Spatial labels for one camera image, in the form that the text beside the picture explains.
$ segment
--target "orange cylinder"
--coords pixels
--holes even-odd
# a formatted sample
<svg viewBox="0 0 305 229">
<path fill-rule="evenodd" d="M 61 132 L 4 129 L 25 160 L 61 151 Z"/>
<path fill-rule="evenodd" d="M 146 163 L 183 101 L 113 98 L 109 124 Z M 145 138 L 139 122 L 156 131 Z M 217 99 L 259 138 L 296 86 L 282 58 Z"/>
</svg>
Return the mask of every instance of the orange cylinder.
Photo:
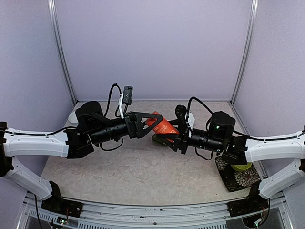
<svg viewBox="0 0 305 229">
<path fill-rule="evenodd" d="M 151 126 L 152 124 L 154 124 L 154 122 L 157 121 L 156 118 L 149 118 L 146 120 L 146 124 L 148 126 Z M 153 129 L 154 132 L 156 132 L 157 134 L 178 134 L 179 131 L 173 127 L 172 124 L 170 124 L 165 118 L 163 118 L 162 122 L 160 122 L 157 126 L 155 126 L 155 128 Z"/>
</svg>

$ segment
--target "white wall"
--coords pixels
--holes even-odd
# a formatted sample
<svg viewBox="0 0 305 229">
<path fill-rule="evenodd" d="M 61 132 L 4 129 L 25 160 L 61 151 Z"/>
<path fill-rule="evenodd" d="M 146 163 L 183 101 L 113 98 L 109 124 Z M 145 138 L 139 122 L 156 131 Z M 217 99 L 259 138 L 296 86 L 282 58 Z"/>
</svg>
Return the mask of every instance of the white wall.
<svg viewBox="0 0 305 229">
<path fill-rule="evenodd" d="M 231 99 L 251 0 L 56 1 L 78 100 L 106 100 L 112 83 L 133 99 Z"/>
<path fill-rule="evenodd" d="M 236 108 L 251 135 L 272 136 L 305 125 L 305 1 L 259 3 L 251 52 Z M 265 161 L 273 174 L 290 160 Z M 284 191 L 295 228 L 304 228 L 305 182 Z"/>
<path fill-rule="evenodd" d="M 61 128 L 72 110 L 65 85 L 48 2 L 0 1 L 0 121 L 24 130 Z M 41 174 L 47 157 L 23 156 Z M 0 228 L 16 228 L 26 190 L 0 178 Z"/>
</svg>

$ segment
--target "beige floor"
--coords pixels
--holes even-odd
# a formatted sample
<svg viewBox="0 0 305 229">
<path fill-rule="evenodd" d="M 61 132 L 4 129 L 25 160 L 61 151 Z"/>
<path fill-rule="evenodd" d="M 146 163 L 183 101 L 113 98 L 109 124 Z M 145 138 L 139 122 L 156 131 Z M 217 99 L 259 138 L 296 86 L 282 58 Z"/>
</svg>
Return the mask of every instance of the beige floor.
<svg viewBox="0 0 305 229">
<path fill-rule="evenodd" d="M 167 120 L 175 118 L 176 105 L 187 102 L 133 102 L 129 111 L 158 111 Z M 109 111 L 114 117 L 117 103 Z M 207 103 L 213 111 L 233 113 L 227 103 Z M 195 127 L 205 129 L 209 113 L 192 103 Z M 239 124 L 236 130 L 241 131 Z M 249 189 L 229 193 L 214 160 L 205 161 L 189 147 L 186 155 L 173 152 L 151 140 L 153 132 L 142 139 L 124 138 L 123 146 L 112 152 L 100 149 L 83 159 L 50 157 L 42 177 L 56 182 L 64 197 L 102 203 L 127 205 L 184 205 L 245 197 Z M 111 148 L 117 143 L 103 144 Z M 209 156 L 207 151 L 201 154 Z"/>
</svg>

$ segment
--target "black cable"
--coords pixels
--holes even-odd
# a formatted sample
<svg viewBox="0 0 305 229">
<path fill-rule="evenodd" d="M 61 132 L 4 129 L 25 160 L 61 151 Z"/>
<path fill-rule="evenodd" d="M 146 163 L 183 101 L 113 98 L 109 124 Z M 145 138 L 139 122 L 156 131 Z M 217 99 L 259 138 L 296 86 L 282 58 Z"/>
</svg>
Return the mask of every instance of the black cable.
<svg viewBox="0 0 305 229">
<path fill-rule="evenodd" d="M 112 96 L 112 91 L 113 91 L 114 87 L 117 87 L 117 88 L 119 89 L 120 95 L 122 94 L 122 91 L 121 91 L 120 86 L 119 86 L 117 83 L 114 83 L 114 84 L 111 86 L 110 91 L 109 91 L 108 102 L 107 102 L 107 108 L 106 108 L 104 117 L 106 117 L 106 115 L 107 115 L 107 113 L 108 113 L 109 106 L 110 106 L 110 101 L 111 101 L 111 96 Z"/>
<path fill-rule="evenodd" d="M 290 139 L 299 138 L 299 137 L 301 137 L 302 135 L 305 134 L 305 131 L 304 131 L 300 135 L 295 135 L 295 136 L 291 136 L 291 137 L 263 139 L 263 138 L 250 137 L 249 135 L 245 135 L 245 134 L 240 133 L 240 132 L 238 132 L 236 130 L 234 130 L 233 132 L 238 134 L 238 135 L 240 135 L 240 136 L 247 137 L 248 139 L 252 139 L 252 140 L 256 140 L 256 141 L 261 141 L 261 142 L 272 142 L 272 141 L 290 140 Z"/>
<path fill-rule="evenodd" d="M 204 160 L 207 160 L 207 161 L 212 160 L 213 154 L 214 154 L 214 152 L 212 151 L 212 152 L 211 152 L 211 158 L 210 158 L 210 159 L 207 159 L 207 158 L 205 158 L 204 156 L 200 155 L 200 154 L 197 152 L 197 148 L 196 148 L 196 147 L 195 147 L 195 153 L 196 153 L 199 157 L 201 157 L 201 158 L 203 158 Z"/>
<path fill-rule="evenodd" d="M 38 223 L 39 223 L 40 228 L 41 228 L 41 229 L 43 229 L 43 227 L 42 227 L 42 225 L 41 225 L 40 218 L 39 218 L 39 213 L 38 213 L 37 196 L 36 196 L 36 195 L 34 195 L 34 197 L 35 197 L 36 214 L 37 214 Z"/>
<path fill-rule="evenodd" d="M 127 109 L 128 109 L 128 105 L 125 105 L 123 114 L 127 112 Z"/>
<path fill-rule="evenodd" d="M 202 102 L 200 99 L 192 96 L 190 99 L 189 99 L 189 102 L 187 103 L 187 112 L 186 112 L 186 121 L 189 120 L 189 113 L 190 113 L 190 109 L 191 109 L 191 102 L 192 100 L 196 100 L 197 102 L 199 102 L 202 106 L 205 107 L 205 109 L 207 109 L 211 114 L 213 114 L 213 111 L 211 111 L 211 109 L 205 105 L 204 102 Z"/>
<path fill-rule="evenodd" d="M 120 118 L 121 116 L 118 115 L 118 111 L 119 111 L 119 106 L 116 108 L 114 115 L 115 115 L 115 117 Z"/>
<path fill-rule="evenodd" d="M 209 123 L 211 122 L 211 118 L 209 118 L 209 120 L 206 122 L 206 124 L 205 124 L 205 129 L 206 129 L 206 131 L 208 131 L 208 125 L 209 125 Z"/>
<path fill-rule="evenodd" d="M 267 216 L 264 218 L 263 222 L 261 224 L 259 224 L 258 226 L 260 227 L 261 225 L 263 225 L 267 219 L 268 219 L 268 216 L 269 216 L 269 213 L 270 213 L 270 199 L 268 200 L 268 203 L 269 203 L 269 207 L 268 207 L 268 212 L 267 212 Z"/>
<path fill-rule="evenodd" d="M 127 111 L 127 108 L 128 108 L 128 105 L 125 105 L 125 107 L 124 107 L 124 111 L 123 111 L 123 114 L 124 113 L 126 113 L 126 111 Z M 118 115 L 118 111 L 119 111 L 119 106 L 116 108 L 116 110 L 115 110 L 115 117 L 117 117 L 117 118 L 120 118 L 121 116 L 120 115 Z"/>
<path fill-rule="evenodd" d="M 0 130 L 0 131 L 5 132 L 5 133 L 10 134 L 10 135 L 41 136 L 41 137 L 43 137 L 43 136 L 51 136 L 51 135 L 57 134 L 60 131 L 67 130 L 67 129 L 77 129 L 77 128 L 74 127 L 74 126 L 67 126 L 67 127 L 64 127 L 62 129 L 56 130 L 56 131 L 48 133 L 48 134 L 30 134 L 30 133 L 22 133 L 22 132 L 11 132 L 11 131 L 7 131 L 7 130 Z"/>
<path fill-rule="evenodd" d="M 115 147 L 115 148 L 112 148 L 112 149 L 104 149 L 103 146 L 102 146 L 102 144 L 100 144 L 100 147 L 101 147 L 102 150 L 107 151 L 107 152 L 116 150 L 116 149 L 120 148 L 120 147 L 123 145 L 123 143 L 124 143 L 124 139 L 121 138 L 121 137 L 120 137 L 120 139 L 122 140 L 121 144 L 120 144 L 119 146 Z"/>
</svg>

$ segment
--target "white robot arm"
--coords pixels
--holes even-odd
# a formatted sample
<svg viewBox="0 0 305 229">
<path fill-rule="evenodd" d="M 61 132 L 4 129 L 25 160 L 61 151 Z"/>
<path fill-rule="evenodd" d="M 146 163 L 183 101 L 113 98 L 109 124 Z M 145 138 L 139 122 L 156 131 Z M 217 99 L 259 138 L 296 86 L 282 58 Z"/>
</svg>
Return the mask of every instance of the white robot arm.
<svg viewBox="0 0 305 229">
<path fill-rule="evenodd" d="M 207 107 L 212 116 L 206 124 L 206 131 L 189 128 L 185 117 L 190 112 L 192 100 L 197 100 L 206 107 L 203 102 L 192 97 L 187 109 L 183 105 L 176 107 L 177 119 L 170 121 L 171 124 L 178 125 L 179 133 L 157 134 L 157 137 L 172 150 L 181 150 L 181 153 L 185 154 L 187 148 L 192 146 L 212 151 L 212 155 L 213 152 L 216 152 L 217 155 L 222 153 L 222 159 L 231 165 L 245 165 L 255 161 L 278 158 L 295 158 L 278 173 L 253 184 L 247 200 L 230 202 L 229 209 L 232 217 L 256 211 L 259 209 L 258 206 L 267 208 L 267 199 L 305 178 L 305 130 L 283 136 L 255 138 L 235 131 L 235 119 L 228 114 L 222 111 L 212 112 Z"/>
<path fill-rule="evenodd" d="M 131 90 L 131 87 L 124 90 L 127 96 L 123 97 L 122 94 L 120 107 L 122 100 L 125 104 L 131 103 Z M 77 128 L 66 127 L 53 133 L 15 130 L 7 128 L 6 122 L 0 122 L 0 177 L 9 179 L 35 194 L 42 200 L 43 209 L 79 217 L 82 203 L 62 199 L 57 184 L 42 179 L 15 156 L 83 158 L 94 151 L 93 145 L 102 148 L 103 142 L 118 141 L 126 135 L 129 138 L 142 138 L 163 118 L 161 115 L 128 112 L 121 114 L 119 118 L 108 119 L 103 115 L 100 104 L 94 101 L 85 103 L 76 110 L 75 115 Z M 146 127 L 143 118 L 153 118 L 156 122 Z"/>
<path fill-rule="evenodd" d="M 288 166 L 259 184 L 259 195 L 265 199 L 305 178 L 305 132 L 290 135 L 247 139 L 247 162 L 295 158 Z"/>
</svg>

